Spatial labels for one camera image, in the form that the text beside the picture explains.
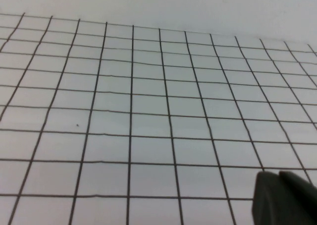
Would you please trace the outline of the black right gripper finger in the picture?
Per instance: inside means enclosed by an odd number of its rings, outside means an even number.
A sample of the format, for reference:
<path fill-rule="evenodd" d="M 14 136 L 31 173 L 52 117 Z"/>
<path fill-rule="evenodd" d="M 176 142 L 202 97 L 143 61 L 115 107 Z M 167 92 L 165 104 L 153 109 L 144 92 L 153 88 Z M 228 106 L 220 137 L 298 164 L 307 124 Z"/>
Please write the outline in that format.
<path fill-rule="evenodd" d="M 317 188 L 290 171 L 259 172 L 252 216 L 256 225 L 315 225 Z"/>

